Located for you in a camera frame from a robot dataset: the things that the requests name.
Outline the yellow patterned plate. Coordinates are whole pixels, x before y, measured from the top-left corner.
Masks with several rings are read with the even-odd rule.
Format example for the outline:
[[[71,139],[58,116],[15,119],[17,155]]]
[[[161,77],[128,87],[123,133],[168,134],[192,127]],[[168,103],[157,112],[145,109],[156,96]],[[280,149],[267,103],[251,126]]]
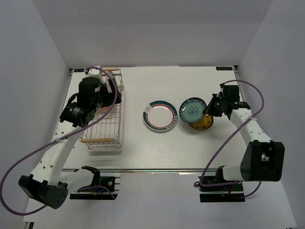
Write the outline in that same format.
[[[201,120],[199,120],[198,122],[189,123],[189,126],[195,130],[205,131],[211,128],[213,123],[214,118],[209,114],[205,114]]]

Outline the teal blue patterned plate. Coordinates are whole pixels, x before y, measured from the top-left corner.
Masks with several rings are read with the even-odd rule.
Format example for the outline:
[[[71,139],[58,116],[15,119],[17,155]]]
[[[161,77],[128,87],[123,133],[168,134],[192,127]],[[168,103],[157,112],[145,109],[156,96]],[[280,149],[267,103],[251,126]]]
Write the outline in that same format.
[[[200,121],[205,115],[206,102],[198,97],[186,99],[179,108],[179,116],[186,123]]]

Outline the white plate green red rim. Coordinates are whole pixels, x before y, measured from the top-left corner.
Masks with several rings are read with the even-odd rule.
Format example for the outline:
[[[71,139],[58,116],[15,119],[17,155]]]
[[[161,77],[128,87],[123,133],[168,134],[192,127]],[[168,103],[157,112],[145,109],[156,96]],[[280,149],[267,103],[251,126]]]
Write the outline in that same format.
[[[157,100],[150,102],[145,107],[142,118],[147,128],[157,133],[163,133],[176,126],[178,113],[171,103]]]

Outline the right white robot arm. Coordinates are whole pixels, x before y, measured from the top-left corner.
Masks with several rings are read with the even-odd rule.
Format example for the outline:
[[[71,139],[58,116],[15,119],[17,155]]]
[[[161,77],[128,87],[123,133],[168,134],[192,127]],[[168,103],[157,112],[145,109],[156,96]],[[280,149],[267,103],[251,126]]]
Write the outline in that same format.
[[[221,91],[213,94],[206,111],[214,117],[226,115],[236,126],[245,142],[246,151],[241,162],[218,167],[213,186],[227,190],[243,181],[277,182],[282,177],[285,147],[271,139],[255,120],[247,102],[242,102],[238,85],[221,84]]]

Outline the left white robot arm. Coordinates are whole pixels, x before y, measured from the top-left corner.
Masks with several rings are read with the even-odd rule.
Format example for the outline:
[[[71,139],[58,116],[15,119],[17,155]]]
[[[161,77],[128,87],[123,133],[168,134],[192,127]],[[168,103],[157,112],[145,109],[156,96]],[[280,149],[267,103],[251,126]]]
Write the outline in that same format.
[[[103,107],[110,110],[121,102],[121,94],[113,77],[105,83],[100,76],[83,78],[67,101],[59,119],[53,142],[28,176],[21,176],[18,184],[30,197],[50,208],[58,209],[74,191],[101,188],[100,172],[91,166],[82,166],[72,174],[61,176],[63,166],[74,145],[86,128],[95,124],[96,112]]]

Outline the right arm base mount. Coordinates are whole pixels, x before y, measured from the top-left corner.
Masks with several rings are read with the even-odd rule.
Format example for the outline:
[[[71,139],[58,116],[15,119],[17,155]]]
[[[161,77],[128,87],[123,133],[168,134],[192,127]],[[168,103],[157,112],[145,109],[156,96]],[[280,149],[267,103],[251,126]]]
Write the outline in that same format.
[[[200,185],[200,178],[198,178],[198,181],[194,182],[193,186],[199,188],[201,203],[245,202],[242,184],[203,187]]]

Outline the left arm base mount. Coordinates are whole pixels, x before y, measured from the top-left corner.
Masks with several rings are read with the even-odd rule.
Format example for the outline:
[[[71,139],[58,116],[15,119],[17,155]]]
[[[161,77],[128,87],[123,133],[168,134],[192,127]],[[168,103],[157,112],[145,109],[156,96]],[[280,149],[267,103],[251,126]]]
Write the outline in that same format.
[[[119,175],[104,174],[90,166],[83,166],[82,169],[93,175],[91,183],[71,192],[70,200],[115,200],[117,198],[121,183]]]

